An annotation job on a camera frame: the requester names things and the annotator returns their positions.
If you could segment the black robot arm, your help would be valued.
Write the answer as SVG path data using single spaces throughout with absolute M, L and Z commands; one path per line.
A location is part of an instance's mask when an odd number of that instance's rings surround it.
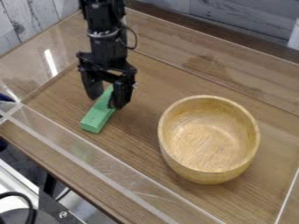
M 126 61 L 126 51 L 136 45 L 126 44 L 124 0 L 78 0 L 86 21 L 89 51 L 77 52 L 78 72 L 90 100 L 104 94 L 102 82 L 112 84 L 106 106 L 121 109 L 129 102 L 136 84 L 136 68 Z

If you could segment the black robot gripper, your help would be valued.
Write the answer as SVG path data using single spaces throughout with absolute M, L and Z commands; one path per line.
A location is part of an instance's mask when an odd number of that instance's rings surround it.
M 104 93 L 102 81 L 114 82 L 108 99 L 112 109 L 121 109 L 132 98 L 136 68 L 126 62 L 126 51 L 136 46 L 126 45 L 126 30 L 89 32 L 89 51 L 77 52 L 78 72 L 88 98 L 94 101 Z

